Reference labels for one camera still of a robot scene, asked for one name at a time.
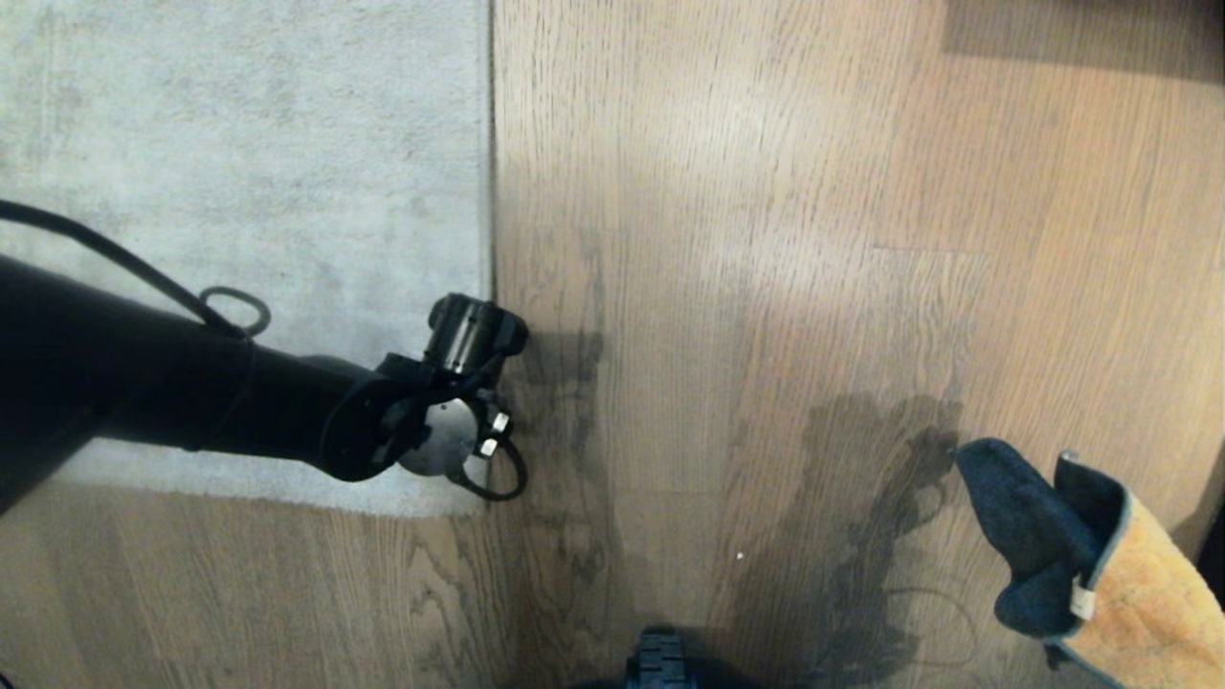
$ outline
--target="black cable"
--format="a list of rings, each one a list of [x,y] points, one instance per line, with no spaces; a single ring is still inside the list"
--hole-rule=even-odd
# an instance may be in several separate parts
[[[497,446],[500,450],[506,452],[506,456],[511,460],[511,466],[514,467],[514,488],[507,490],[506,493],[497,493],[490,490],[489,488],[477,485],[473,479],[468,477],[468,473],[463,471],[463,466],[459,466],[456,471],[448,473],[447,478],[451,479],[451,483],[470,490],[490,503],[501,503],[518,498],[528,487],[528,466],[523,462],[523,455],[519,454],[519,449],[516,447],[508,438],[500,440]]]
[[[212,297],[213,294],[221,294],[222,297],[229,297],[232,299],[236,299],[239,302],[243,302],[247,306],[255,309],[255,311],[258,314],[258,316],[255,319],[255,322],[247,326],[240,326],[249,336],[255,337],[256,335],[260,335],[265,330],[268,330],[268,324],[272,322],[272,309],[270,309],[268,305],[265,304],[263,300],[260,299],[258,297],[254,294],[247,294],[241,289],[234,289],[233,287],[224,287],[221,284],[216,284],[201,292],[200,300],[207,304],[208,298]]]
[[[119,244],[115,244],[110,239],[107,239],[102,234],[98,234],[93,229],[89,229],[74,219],[34,208],[33,206],[13,204],[12,201],[4,200],[0,200],[0,219],[37,227],[61,237],[67,237],[86,249],[100,254],[115,265],[141,278],[162,294],[173,299],[180,306],[198,316],[206,325],[228,335],[233,335],[234,337],[249,336],[245,330],[225,320],[224,316],[209,308],[203,299],[196,297],[191,292],[187,292],[183,286],[163,275],[162,271],[145,262],[145,260],[136,254],[132,254],[127,249],[124,249]]]

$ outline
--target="towel tag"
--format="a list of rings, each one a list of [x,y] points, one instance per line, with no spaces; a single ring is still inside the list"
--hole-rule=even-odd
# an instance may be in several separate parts
[[[1080,575],[1077,575],[1076,581],[1072,582],[1072,614],[1089,622],[1093,619],[1093,608],[1095,602],[1096,595],[1082,586]]]

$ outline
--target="yellow towel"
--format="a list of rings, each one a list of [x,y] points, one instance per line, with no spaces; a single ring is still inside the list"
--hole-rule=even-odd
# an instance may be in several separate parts
[[[1128,493],[1093,618],[1057,641],[1128,689],[1225,688],[1225,615],[1199,573]]]

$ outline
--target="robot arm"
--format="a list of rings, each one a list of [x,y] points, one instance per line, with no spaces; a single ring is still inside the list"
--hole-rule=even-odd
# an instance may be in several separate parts
[[[203,321],[0,256],[0,512],[94,436],[299,460],[342,481],[399,463],[490,500],[526,487],[496,385],[528,331],[491,302],[442,298],[420,360],[387,354],[366,369],[257,345],[257,330],[225,321],[203,299],[67,218],[0,201],[0,219],[100,246]],[[236,291],[212,288],[205,297],[218,292],[254,302],[267,315]],[[492,459],[499,449],[518,478],[505,494],[463,472],[472,455]]]

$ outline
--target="wood grain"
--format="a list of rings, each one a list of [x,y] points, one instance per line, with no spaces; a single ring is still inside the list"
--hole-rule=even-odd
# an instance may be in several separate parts
[[[1192,0],[1073,5],[499,2],[527,495],[397,520],[53,481],[0,520],[0,668],[556,688],[671,623],[767,685],[1094,685],[995,622],[947,449],[1073,446],[1197,547],[1225,54]]]

